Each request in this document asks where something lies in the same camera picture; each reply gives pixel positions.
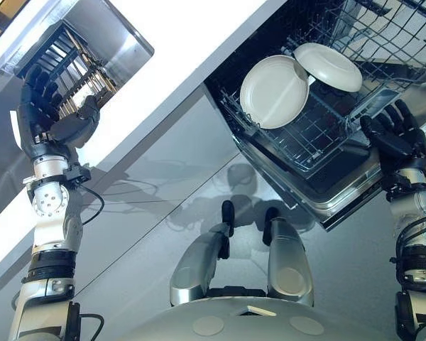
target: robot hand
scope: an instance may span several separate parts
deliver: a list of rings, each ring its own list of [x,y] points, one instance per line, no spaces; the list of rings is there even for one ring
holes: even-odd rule
[[[384,175],[382,188],[389,202],[401,195],[426,191],[425,132],[402,100],[397,100],[395,107],[385,107],[391,119],[383,113],[375,119],[360,119],[364,134],[378,148]]]
[[[402,168],[420,169],[426,175],[425,132],[402,100],[398,99],[395,106],[400,113],[391,105],[385,107],[391,119],[383,113],[375,119],[361,117],[361,128],[379,150],[384,175]]]
[[[43,155],[59,155],[70,160],[70,147],[81,148],[94,133],[99,109],[94,96],[88,96],[77,113],[60,119],[62,96],[49,74],[34,65],[25,78],[18,108],[22,149],[34,160]]]

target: dishwasher door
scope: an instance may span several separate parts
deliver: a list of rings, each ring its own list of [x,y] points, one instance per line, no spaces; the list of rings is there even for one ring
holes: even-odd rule
[[[205,81],[240,151],[287,202],[331,229],[377,195],[377,150],[359,118],[404,99],[426,131],[426,8],[405,1],[288,1]],[[247,72],[269,55],[317,42],[345,54],[364,83],[357,93],[311,86],[305,108],[281,129],[261,129],[243,112]]]

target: drying rack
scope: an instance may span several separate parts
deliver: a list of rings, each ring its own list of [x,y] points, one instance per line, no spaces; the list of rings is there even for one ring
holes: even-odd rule
[[[88,95],[94,95],[102,107],[116,92],[116,85],[105,73],[101,60],[95,58],[87,42],[64,21],[49,27],[24,55],[14,73],[24,78],[35,64],[58,85],[62,95],[60,117],[76,112]]]
[[[248,135],[262,136],[302,173],[319,169],[351,136],[364,145],[359,118],[374,117],[426,74],[426,1],[344,1],[313,18],[307,30],[291,30],[279,51],[292,56],[308,42],[328,45],[354,61],[363,75],[360,91],[315,82],[297,119],[279,129],[262,129],[243,112],[239,88],[223,88],[220,100]]]

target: wire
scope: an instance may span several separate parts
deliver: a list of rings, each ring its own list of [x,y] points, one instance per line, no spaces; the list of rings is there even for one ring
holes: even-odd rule
[[[86,222],[82,223],[82,225],[86,225],[89,222],[91,222],[94,218],[96,218],[99,215],[99,213],[101,213],[101,211],[104,208],[105,204],[104,204],[104,199],[101,197],[101,195],[99,195],[98,193],[96,193],[94,190],[90,190],[89,188],[87,188],[87,187],[85,187],[83,185],[79,185],[79,187],[81,187],[83,190],[86,190],[88,193],[93,194],[101,202],[101,207],[99,208],[99,210],[97,210],[97,212],[94,215],[92,215],[92,217],[90,217]]]
[[[95,341],[104,327],[104,318],[100,314],[79,314],[80,318],[96,318],[99,320],[99,327],[92,337],[91,341]]]
[[[402,251],[402,246],[403,243],[405,243],[405,236],[407,235],[407,233],[415,226],[422,224],[423,222],[426,222],[426,217],[423,217],[421,219],[415,220],[414,222],[410,223],[409,225],[407,225],[403,231],[399,234],[398,236],[398,240],[396,241],[396,257],[400,258],[400,254]]]
[[[404,239],[404,244],[407,244],[407,242],[408,242],[409,240],[412,240],[412,239],[414,239],[414,238],[416,238],[416,237],[420,236],[420,235],[421,235],[421,234],[423,234],[423,233],[426,233],[426,227],[425,227],[424,229],[421,229],[420,231],[418,231],[418,232],[416,232],[416,233],[412,234],[411,236],[409,236],[409,237],[405,238],[405,239]]]
[[[396,258],[392,258],[390,260],[391,262],[396,264],[396,279],[398,280],[399,284],[402,285],[404,288],[416,291],[426,291],[426,283],[413,283],[411,281],[405,280],[403,273],[404,257],[402,256],[402,252],[403,247],[407,244],[407,242],[420,236],[421,234],[426,233],[426,227],[424,227],[420,231],[417,231],[416,233],[405,238],[405,236],[413,227],[424,222],[426,222],[426,217],[415,220],[404,228],[404,230],[399,234],[398,240],[396,241]]]

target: black cable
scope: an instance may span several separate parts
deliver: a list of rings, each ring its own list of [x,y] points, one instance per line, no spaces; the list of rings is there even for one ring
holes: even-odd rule
[[[426,227],[425,227],[424,229],[421,229],[420,231],[418,231],[418,232],[416,232],[416,233],[412,234],[411,236],[409,236],[409,237],[405,238],[405,239],[403,240],[403,243],[404,243],[404,244],[407,244],[407,242],[408,242],[409,240],[412,240],[412,239],[414,239],[414,238],[416,238],[416,237],[420,236],[420,235],[421,235],[421,234],[423,234],[423,233],[426,233]]]
[[[422,224],[423,222],[426,222],[426,217],[420,218],[418,220],[415,220],[414,222],[410,223],[409,225],[407,225],[403,231],[399,234],[398,239],[396,241],[396,257],[399,258],[401,251],[402,251],[402,243],[405,240],[405,235],[407,235],[407,233],[415,226]]]
[[[88,193],[93,194],[101,202],[101,207],[99,208],[99,210],[92,217],[90,217],[86,222],[82,223],[82,225],[86,225],[89,222],[91,222],[94,218],[96,218],[99,215],[99,213],[101,213],[101,211],[104,208],[105,204],[104,204],[104,199],[101,197],[101,195],[99,195],[98,193],[96,193],[94,190],[90,190],[89,188],[87,188],[87,187],[85,187],[83,185],[79,185],[79,187],[81,187],[83,190],[86,190]]]
[[[104,318],[100,314],[79,314],[80,318],[96,318],[99,320],[99,327],[92,337],[91,341],[95,341],[104,327]]]

